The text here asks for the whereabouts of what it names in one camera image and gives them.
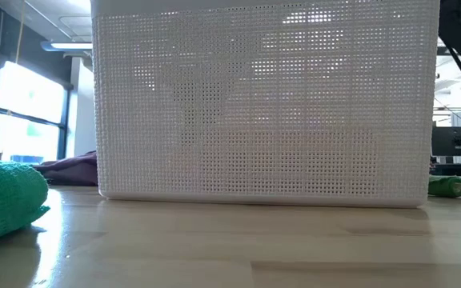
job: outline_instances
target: white plastic basket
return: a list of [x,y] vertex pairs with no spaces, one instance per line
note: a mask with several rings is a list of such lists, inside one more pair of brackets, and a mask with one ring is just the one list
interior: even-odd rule
[[93,7],[102,195],[426,199],[439,0]]

